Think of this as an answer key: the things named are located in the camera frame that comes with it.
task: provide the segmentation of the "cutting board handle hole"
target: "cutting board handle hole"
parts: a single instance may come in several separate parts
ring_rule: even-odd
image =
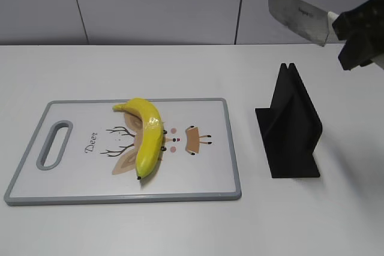
[[[66,120],[52,125],[37,158],[37,168],[40,170],[50,170],[59,165],[72,128],[72,122]]]

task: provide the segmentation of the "gray cutting board rim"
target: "gray cutting board rim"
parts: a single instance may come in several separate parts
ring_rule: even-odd
[[[149,99],[154,102],[179,102],[179,101],[220,101],[223,105],[224,118],[227,130],[227,139],[232,161],[233,180],[235,190],[232,192],[196,192],[196,193],[170,193],[170,194],[121,194],[121,195],[90,195],[90,196],[64,196],[64,197],[12,197],[12,189],[19,177],[24,163],[28,157],[32,145],[40,131],[40,128],[54,104],[86,104],[86,103],[124,103],[127,100],[62,100],[48,103],[32,138],[25,150],[22,160],[4,195],[5,202],[10,206],[20,205],[47,205],[47,204],[96,204],[96,203],[136,203],[136,202],[161,202],[161,201],[202,201],[202,200],[236,200],[241,197],[241,187],[238,175],[235,149],[233,147],[232,130],[229,121],[229,112],[224,98],[171,98],[171,99]]]

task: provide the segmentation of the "deer ear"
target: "deer ear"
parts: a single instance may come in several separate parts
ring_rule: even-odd
[[[135,115],[124,113],[124,121],[127,127],[132,129],[134,132],[139,132],[143,129],[142,120]]]
[[[119,161],[116,163],[115,168],[112,171],[112,175],[117,175],[125,173],[135,168],[135,160],[137,156],[137,150],[133,149],[128,151],[120,157]]]

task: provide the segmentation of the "deer antler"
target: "deer antler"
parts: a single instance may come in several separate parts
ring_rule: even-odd
[[[117,157],[123,154],[124,151],[126,151],[129,147],[132,147],[132,146],[134,146],[134,144],[130,144],[128,146],[119,146],[119,148],[122,148],[120,151],[112,151],[107,149],[105,152],[101,152],[100,154],[107,154],[108,157]]]
[[[106,131],[110,131],[109,133],[114,133],[114,132],[125,132],[125,134],[121,134],[122,136],[125,136],[125,135],[129,135],[129,136],[132,136],[134,137],[134,135],[132,133],[130,133],[128,131],[128,129],[126,129],[126,127],[123,127],[123,126],[116,126],[116,127],[113,127],[113,129],[107,129]]]

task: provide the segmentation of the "cleaver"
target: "cleaver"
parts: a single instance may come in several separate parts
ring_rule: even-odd
[[[324,46],[326,43],[343,43],[332,27],[339,17],[331,11],[325,11],[302,0],[268,0],[269,13],[294,33]],[[372,58],[384,69],[384,55]]]

